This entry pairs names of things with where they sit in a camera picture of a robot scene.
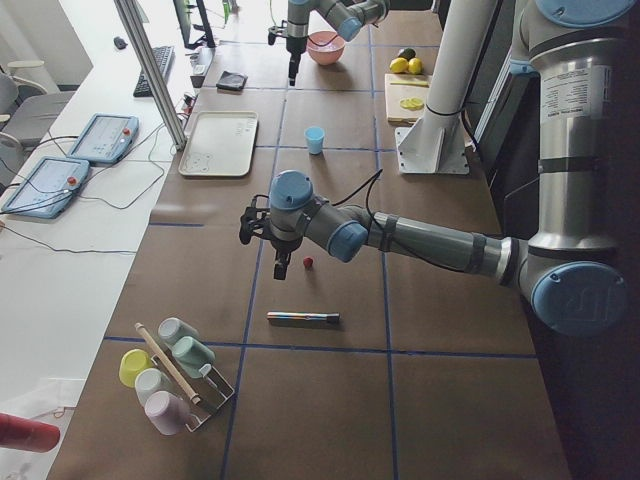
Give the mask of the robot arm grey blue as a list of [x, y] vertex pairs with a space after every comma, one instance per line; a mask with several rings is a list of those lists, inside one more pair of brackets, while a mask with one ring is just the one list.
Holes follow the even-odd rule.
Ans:
[[306, 51], [309, 18], [313, 11], [334, 29], [343, 40], [353, 40], [367, 24], [384, 20], [390, 10], [387, 0], [335, 1], [335, 0], [291, 0], [288, 2], [287, 18], [282, 23], [286, 49], [290, 54], [288, 80], [294, 86], [302, 54]]
[[[309, 14], [317, 10], [342, 38], [384, 18], [337, 1], [289, 1], [290, 81], [297, 73]], [[497, 1], [451, 1], [424, 113], [396, 135], [401, 173], [451, 171], [452, 137]], [[277, 174], [269, 194], [274, 278], [286, 278], [288, 256], [304, 237], [350, 261], [361, 246], [419, 258], [454, 272], [480, 274], [512, 286], [556, 332], [600, 333], [619, 322], [628, 303], [625, 280], [613, 266], [615, 242], [606, 234], [605, 137], [612, 73], [628, 16], [637, 1], [516, 1], [512, 73], [540, 77], [539, 226], [529, 240], [489, 238], [363, 208], [332, 206], [308, 176]]]

